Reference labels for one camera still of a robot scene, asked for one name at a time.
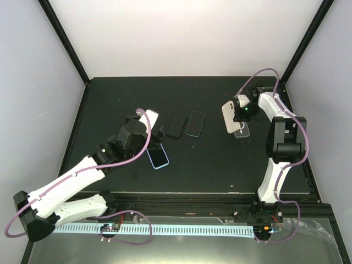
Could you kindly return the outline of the clear phone case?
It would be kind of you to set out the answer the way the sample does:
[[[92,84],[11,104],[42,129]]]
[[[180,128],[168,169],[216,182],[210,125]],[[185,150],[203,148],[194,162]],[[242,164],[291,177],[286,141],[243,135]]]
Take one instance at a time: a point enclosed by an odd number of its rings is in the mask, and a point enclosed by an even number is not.
[[[240,129],[234,132],[236,138],[248,138],[250,136],[250,130],[247,122],[242,122]]]

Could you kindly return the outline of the pink phone case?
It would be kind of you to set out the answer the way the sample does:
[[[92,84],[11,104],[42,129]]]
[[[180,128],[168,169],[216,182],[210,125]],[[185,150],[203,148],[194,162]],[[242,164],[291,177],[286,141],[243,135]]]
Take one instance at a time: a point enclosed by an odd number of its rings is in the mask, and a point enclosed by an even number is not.
[[[228,134],[234,133],[241,128],[241,122],[235,122],[235,107],[233,101],[226,102],[222,107],[223,119]]]

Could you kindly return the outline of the teal phone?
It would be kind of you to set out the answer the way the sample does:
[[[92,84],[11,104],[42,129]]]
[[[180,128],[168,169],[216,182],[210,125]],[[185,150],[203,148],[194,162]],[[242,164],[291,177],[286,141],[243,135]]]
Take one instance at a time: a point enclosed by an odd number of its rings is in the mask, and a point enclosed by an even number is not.
[[[193,111],[190,115],[185,134],[198,138],[201,134],[202,126],[205,120],[205,114],[202,112]]]

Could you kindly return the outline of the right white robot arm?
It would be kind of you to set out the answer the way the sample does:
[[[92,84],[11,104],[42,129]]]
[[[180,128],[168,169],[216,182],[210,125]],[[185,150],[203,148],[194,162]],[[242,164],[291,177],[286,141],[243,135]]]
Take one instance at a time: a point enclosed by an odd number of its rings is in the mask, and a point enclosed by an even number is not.
[[[281,189],[289,170],[306,159],[306,119],[293,114],[278,94],[260,87],[251,89],[250,96],[234,96],[234,121],[247,122],[260,111],[271,122],[266,140],[268,165],[249,215],[255,223],[270,224],[278,212]]]

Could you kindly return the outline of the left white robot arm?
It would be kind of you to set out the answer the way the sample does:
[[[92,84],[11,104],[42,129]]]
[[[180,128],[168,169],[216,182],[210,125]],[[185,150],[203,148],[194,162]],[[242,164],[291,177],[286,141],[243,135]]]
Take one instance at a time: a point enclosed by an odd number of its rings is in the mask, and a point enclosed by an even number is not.
[[[37,242],[48,237],[55,228],[83,218],[113,219],[118,206],[108,191],[78,201],[69,199],[107,177],[114,168],[134,162],[146,150],[158,148],[164,136],[163,130],[152,134],[158,116],[150,109],[138,109],[136,115],[127,117],[118,135],[98,145],[59,178],[30,193],[16,193],[13,196],[15,217],[24,228],[22,235],[30,242]]]

